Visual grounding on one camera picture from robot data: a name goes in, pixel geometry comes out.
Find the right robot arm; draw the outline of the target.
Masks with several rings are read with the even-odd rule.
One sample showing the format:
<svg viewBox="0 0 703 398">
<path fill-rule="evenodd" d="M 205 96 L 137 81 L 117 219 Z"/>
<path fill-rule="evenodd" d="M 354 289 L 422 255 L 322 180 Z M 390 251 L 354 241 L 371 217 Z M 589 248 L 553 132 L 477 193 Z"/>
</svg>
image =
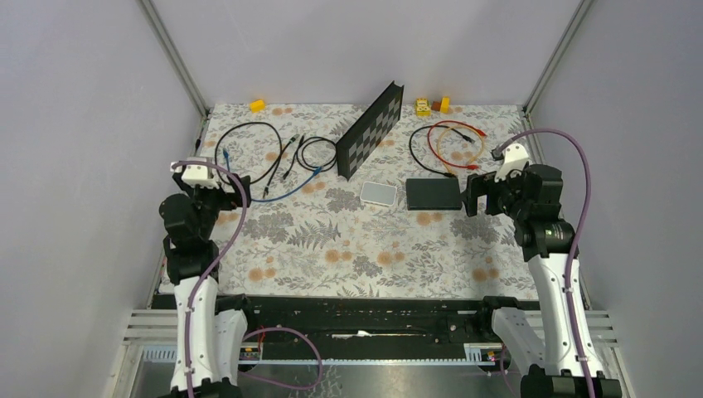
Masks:
<svg viewBox="0 0 703 398">
<path fill-rule="evenodd" d="M 491 298 L 475 320 L 479 337 L 502 340 L 521 373 L 521 397 L 621 397 L 591 340 L 579 286 L 576 231 L 560 217 L 560 170 L 546 165 L 468 177 L 462 201 L 468 216 L 486 199 L 486 214 L 508 216 L 538 293 L 544 336 L 516 303 Z"/>
</svg>

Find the black network switch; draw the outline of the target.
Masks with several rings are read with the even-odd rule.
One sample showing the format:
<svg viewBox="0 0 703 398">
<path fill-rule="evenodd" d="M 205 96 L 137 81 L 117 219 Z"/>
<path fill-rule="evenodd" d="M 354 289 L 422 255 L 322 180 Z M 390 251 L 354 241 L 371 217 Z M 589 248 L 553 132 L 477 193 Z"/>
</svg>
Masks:
<svg viewBox="0 0 703 398">
<path fill-rule="evenodd" d="M 405 192 L 409 211 L 458 211 L 463 207 L 456 178 L 409 178 Z"/>
</svg>

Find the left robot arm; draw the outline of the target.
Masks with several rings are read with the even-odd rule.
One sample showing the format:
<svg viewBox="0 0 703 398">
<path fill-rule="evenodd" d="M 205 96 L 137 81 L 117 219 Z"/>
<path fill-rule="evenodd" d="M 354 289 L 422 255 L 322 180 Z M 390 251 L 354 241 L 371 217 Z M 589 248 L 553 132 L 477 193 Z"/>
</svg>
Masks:
<svg viewBox="0 0 703 398">
<path fill-rule="evenodd" d="M 258 321 L 245 311 L 245 296 L 219 297 L 223 253 L 211 232 L 221 211 L 246 206 L 246 195 L 226 192 L 204 165 L 175 167 L 173 179 L 182 191 L 159 207 L 177 310 L 177 357 L 168 394 L 240 397 L 241 343 L 254 336 Z"/>
</svg>

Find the white network switch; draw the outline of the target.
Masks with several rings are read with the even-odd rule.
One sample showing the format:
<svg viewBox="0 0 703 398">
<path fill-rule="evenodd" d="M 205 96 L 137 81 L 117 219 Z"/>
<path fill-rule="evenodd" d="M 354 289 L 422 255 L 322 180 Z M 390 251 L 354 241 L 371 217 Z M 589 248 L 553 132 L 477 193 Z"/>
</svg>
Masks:
<svg viewBox="0 0 703 398">
<path fill-rule="evenodd" d="M 377 182 L 364 182 L 361 187 L 360 201 L 379 206 L 393 206 L 397 187 Z"/>
</svg>

